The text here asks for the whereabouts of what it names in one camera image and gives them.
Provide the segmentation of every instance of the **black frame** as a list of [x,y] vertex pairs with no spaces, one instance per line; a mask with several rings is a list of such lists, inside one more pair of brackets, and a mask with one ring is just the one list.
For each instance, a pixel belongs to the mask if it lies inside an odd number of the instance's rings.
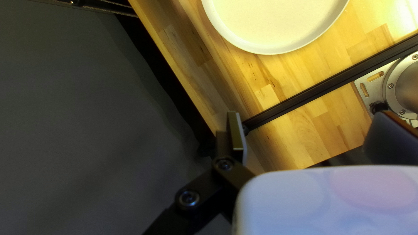
[[251,131],[286,113],[299,108],[333,90],[340,88],[373,70],[394,60],[418,51],[418,34],[415,34],[330,78],[274,105],[273,107],[245,120],[243,124]]

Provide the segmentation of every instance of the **circular metal flange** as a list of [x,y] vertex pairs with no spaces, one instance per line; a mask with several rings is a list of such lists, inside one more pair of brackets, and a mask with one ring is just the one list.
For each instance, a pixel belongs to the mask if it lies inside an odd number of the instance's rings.
[[386,101],[389,108],[399,116],[412,120],[418,120],[418,114],[403,107],[396,99],[395,92],[396,82],[398,81],[399,76],[406,68],[408,68],[408,66],[417,62],[416,59],[414,59],[413,57],[415,54],[417,54],[417,52],[414,52],[411,55],[408,55],[404,59],[399,60],[397,63],[395,63],[387,73],[387,76],[385,77],[385,81],[383,82],[382,86],[383,99]]

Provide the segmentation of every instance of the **white plate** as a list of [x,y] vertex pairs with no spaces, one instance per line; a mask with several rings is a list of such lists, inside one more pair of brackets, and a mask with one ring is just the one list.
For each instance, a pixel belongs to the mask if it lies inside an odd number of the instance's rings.
[[321,36],[349,0],[202,0],[215,29],[256,54],[299,49]]

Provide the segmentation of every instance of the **black metal bracket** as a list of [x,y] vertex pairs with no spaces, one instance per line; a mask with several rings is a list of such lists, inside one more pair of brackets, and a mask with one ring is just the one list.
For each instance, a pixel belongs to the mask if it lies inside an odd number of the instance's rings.
[[239,190],[255,175],[242,165],[245,139],[236,112],[228,112],[227,131],[217,131],[212,168],[182,187],[174,203],[144,235],[192,235],[216,215],[232,222]]
[[418,50],[418,34],[415,34],[379,52],[340,73],[274,105],[273,107],[245,120],[248,130],[254,130],[286,113],[299,108],[337,88],[340,88],[373,70]]
[[127,0],[30,0],[99,13],[119,14],[138,18]]

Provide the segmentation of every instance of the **wooden table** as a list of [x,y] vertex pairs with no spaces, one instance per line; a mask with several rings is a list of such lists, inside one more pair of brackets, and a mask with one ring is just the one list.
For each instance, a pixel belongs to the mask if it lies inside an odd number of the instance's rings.
[[[351,0],[309,45],[257,55],[224,40],[201,0],[129,0],[212,131],[242,120],[418,32],[417,0]],[[303,169],[362,145],[371,119],[353,84],[250,132],[255,173]]]

